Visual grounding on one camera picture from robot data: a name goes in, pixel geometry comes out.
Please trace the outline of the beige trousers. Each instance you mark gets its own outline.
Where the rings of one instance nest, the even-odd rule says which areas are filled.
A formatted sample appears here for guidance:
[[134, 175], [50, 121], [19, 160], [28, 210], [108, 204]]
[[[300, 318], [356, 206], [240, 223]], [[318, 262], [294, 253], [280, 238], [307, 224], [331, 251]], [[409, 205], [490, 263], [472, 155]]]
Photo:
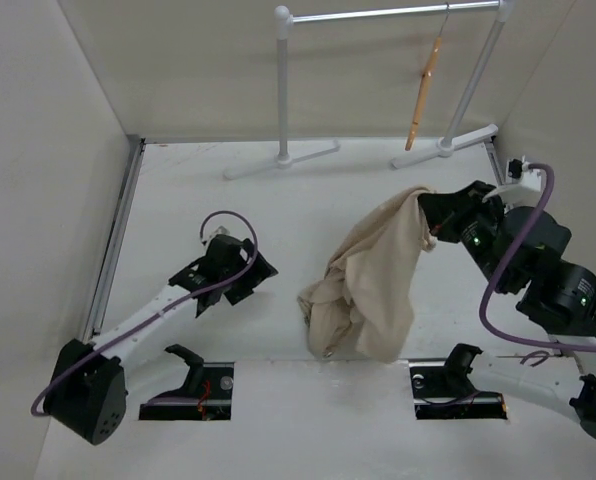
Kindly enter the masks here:
[[374, 361], [399, 358], [415, 318], [410, 289], [418, 260], [435, 247], [419, 205], [432, 191], [414, 186], [372, 210], [333, 253], [323, 278], [300, 292], [315, 357], [350, 345]]

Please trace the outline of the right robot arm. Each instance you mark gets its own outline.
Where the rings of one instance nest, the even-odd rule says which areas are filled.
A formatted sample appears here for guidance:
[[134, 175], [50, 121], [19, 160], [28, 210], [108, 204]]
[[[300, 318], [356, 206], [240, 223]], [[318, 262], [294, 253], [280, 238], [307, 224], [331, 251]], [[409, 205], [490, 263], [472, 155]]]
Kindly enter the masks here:
[[416, 397], [446, 397], [451, 407], [479, 393], [510, 395], [562, 415], [596, 440], [596, 275], [563, 260], [570, 230], [542, 203], [506, 210], [481, 181], [455, 193], [423, 194], [419, 204], [437, 240], [466, 248], [489, 282], [485, 295], [520, 294], [517, 311], [551, 338], [525, 343], [567, 353], [582, 370], [561, 375], [459, 343]]

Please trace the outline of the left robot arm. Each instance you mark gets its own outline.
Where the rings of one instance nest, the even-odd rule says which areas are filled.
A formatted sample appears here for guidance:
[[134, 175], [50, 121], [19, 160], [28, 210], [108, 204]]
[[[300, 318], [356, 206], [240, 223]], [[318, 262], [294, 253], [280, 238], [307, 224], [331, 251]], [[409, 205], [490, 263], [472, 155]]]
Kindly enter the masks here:
[[218, 234], [145, 306], [105, 334], [67, 342], [32, 412], [47, 415], [91, 445], [124, 418], [227, 420], [229, 362], [207, 362], [183, 346], [184, 330], [210, 307], [236, 305], [278, 273], [256, 242]]

